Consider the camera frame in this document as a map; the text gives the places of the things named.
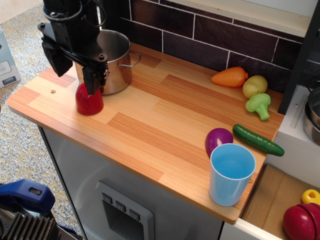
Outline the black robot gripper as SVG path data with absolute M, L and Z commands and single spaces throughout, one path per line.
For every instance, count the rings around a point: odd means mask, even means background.
M 43 34 L 42 48 L 52 69 L 63 76 L 80 59 L 84 49 L 100 33 L 100 23 L 96 9 L 85 9 L 72 15 L 45 10 L 49 22 L 38 24 Z M 105 72 L 90 67 L 82 69 L 84 84 L 89 95 L 95 95 L 105 85 Z

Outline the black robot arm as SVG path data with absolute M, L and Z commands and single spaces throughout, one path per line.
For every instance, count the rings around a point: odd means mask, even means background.
M 38 24 L 42 48 L 55 73 L 61 77 L 73 65 L 82 66 L 84 84 L 94 95 L 106 84 L 108 56 L 98 43 L 100 26 L 96 0 L 45 0 Z

